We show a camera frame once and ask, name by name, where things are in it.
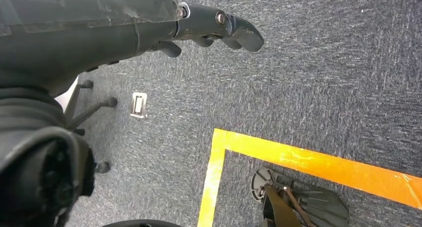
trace floor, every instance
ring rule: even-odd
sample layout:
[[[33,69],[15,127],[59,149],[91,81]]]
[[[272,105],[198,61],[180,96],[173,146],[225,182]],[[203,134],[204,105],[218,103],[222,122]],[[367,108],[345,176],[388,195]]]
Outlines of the floor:
[[[176,59],[146,53],[84,73],[79,112],[115,96],[83,127],[97,160],[92,197],[69,227],[159,219],[195,227],[214,128],[422,177],[422,0],[184,0],[244,17],[266,40],[258,53],[179,42]],[[129,115],[148,94],[148,118]],[[338,193],[351,227],[417,227],[420,210],[229,153],[213,226],[257,226],[253,172],[274,168]]]

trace metal bracket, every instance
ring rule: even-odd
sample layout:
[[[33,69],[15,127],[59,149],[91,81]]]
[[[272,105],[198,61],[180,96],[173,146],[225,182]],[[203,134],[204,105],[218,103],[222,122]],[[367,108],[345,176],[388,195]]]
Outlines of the metal bracket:
[[[147,94],[145,93],[133,93],[132,95],[132,112],[131,116],[138,117],[138,118],[144,118],[145,115],[145,107],[146,107],[146,99]]]

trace bolt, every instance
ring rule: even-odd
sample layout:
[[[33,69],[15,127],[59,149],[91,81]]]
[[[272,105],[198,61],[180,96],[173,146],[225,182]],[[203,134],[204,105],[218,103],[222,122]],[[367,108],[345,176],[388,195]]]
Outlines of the bolt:
[[[264,195],[265,195],[264,187],[259,188],[259,190],[258,190],[258,196],[259,197],[263,197]]]
[[[218,24],[224,24],[225,23],[224,12],[223,11],[217,12],[217,14],[215,15],[215,20],[217,21]]]
[[[178,8],[178,9],[176,10],[176,16],[177,16],[177,18],[179,18],[179,19],[183,18],[183,8]]]

